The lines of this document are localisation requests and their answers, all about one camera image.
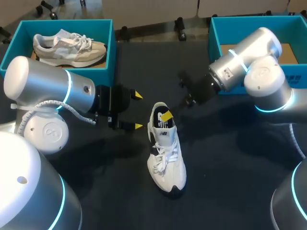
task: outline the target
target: shoe insole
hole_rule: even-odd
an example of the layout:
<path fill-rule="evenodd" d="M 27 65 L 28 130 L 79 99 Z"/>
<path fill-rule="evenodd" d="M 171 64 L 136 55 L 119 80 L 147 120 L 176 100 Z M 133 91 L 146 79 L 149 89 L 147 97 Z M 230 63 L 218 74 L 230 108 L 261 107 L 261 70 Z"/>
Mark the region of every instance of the shoe insole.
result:
<path fill-rule="evenodd" d="M 161 116 L 165 114 L 169 109 L 166 106 L 159 106 L 153 113 L 153 126 L 155 128 L 171 128 L 173 127 L 173 119 L 163 122 Z"/>

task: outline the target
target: robot logo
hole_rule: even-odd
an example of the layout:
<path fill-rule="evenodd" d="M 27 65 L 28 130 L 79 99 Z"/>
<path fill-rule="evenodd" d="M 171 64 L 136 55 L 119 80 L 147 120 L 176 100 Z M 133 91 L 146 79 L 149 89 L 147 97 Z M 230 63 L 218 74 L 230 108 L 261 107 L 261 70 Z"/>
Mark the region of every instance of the robot logo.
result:
<path fill-rule="evenodd" d="M 46 134 L 47 135 L 53 135 L 53 136 L 56 136 L 56 137 L 58 137 L 59 135 L 57 134 L 57 132 L 54 130 L 54 129 L 47 129 L 46 130 Z"/>
<path fill-rule="evenodd" d="M 55 143 L 57 142 L 62 136 L 62 129 L 56 123 L 48 123 L 45 125 L 43 129 L 43 135 L 46 139 L 50 142 Z"/>

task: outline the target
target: cable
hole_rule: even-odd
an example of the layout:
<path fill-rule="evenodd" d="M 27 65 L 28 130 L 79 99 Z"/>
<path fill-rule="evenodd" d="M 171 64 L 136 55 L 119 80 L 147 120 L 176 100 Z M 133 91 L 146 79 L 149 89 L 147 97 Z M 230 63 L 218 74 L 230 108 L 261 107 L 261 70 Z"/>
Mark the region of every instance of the cable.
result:
<path fill-rule="evenodd" d="M 96 122 L 90 118 L 86 118 L 84 116 L 81 116 L 74 108 L 72 108 L 70 105 L 63 103 L 63 102 L 59 102 L 59 101 L 54 101 L 54 100 L 48 100 L 48 101 L 44 101 L 41 102 L 39 104 L 37 104 L 35 107 L 36 108 L 42 108 L 42 107 L 48 107 L 50 105 L 56 105 L 56 106 L 62 106 L 65 109 L 68 109 L 69 111 L 72 112 L 72 114 L 74 114 L 78 119 L 85 121 L 87 123 L 90 123 L 92 125 L 95 125 Z M 23 115 L 23 120 L 20 123 L 19 127 L 18 127 L 18 134 L 19 135 L 23 135 L 23 131 L 25 128 L 25 125 L 27 124 L 27 122 L 30 120 L 30 118 L 35 114 L 35 111 L 28 111 L 25 115 Z"/>
<path fill-rule="evenodd" d="M 294 136 L 294 131 L 293 131 L 292 123 L 289 124 L 289 129 L 290 129 L 291 138 L 292 138 L 292 140 L 293 140 L 293 142 L 294 142 L 294 145 L 295 145 L 295 147 L 296 147 L 298 153 L 301 155 L 301 157 L 302 157 L 303 159 L 305 159 L 306 156 L 304 155 L 303 151 L 302 151 L 301 148 L 299 147 L 299 145 L 298 145 L 298 143 L 297 143 L 297 141 L 296 141 L 296 138 L 295 138 L 295 136 Z"/>

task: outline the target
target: beige sneaker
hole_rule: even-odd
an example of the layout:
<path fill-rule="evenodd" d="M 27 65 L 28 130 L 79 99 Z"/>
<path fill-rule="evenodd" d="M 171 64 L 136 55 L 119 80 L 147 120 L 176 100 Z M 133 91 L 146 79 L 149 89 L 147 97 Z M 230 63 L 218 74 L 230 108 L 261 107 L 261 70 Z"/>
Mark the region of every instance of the beige sneaker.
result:
<path fill-rule="evenodd" d="M 95 42 L 85 35 L 65 30 L 60 30 L 51 37 L 36 34 L 33 47 L 41 62 L 52 66 L 71 65 L 77 68 L 100 61 L 107 50 L 107 46 L 102 42 Z"/>

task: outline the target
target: black table surface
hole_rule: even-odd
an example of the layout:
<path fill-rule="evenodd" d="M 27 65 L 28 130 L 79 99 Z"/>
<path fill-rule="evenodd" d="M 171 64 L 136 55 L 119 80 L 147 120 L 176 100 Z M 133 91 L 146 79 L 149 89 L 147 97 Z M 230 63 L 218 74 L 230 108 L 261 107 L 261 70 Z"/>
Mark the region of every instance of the black table surface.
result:
<path fill-rule="evenodd" d="M 118 43 L 117 82 L 144 97 L 120 115 L 146 126 L 154 103 L 176 108 L 194 80 L 208 68 L 206 42 Z M 0 122 L 14 120 L 0 80 Z M 260 122 L 247 95 L 224 95 L 202 106 L 174 112 L 187 168 L 182 197 L 170 199 L 147 169 L 146 127 L 134 133 L 98 126 L 62 111 L 70 129 L 66 147 L 50 159 L 83 208 L 83 230 L 272 230 L 270 201 L 275 188 L 300 162 L 287 124 Z M 304 150 L 303 125 L 294 125 Z"/>

